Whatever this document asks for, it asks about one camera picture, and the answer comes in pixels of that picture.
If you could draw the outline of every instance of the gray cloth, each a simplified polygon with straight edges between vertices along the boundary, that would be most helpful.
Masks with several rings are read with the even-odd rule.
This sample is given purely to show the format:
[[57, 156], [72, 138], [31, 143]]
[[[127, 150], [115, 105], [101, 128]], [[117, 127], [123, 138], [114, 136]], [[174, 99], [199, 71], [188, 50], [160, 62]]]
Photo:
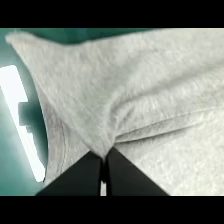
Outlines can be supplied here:
[[37, 87], [46, 184], [89, 150], [105, 158], [115, 145], [171, 195], [224, 195], [224, 29], [67, 46], [23, 32], [7, 41]]

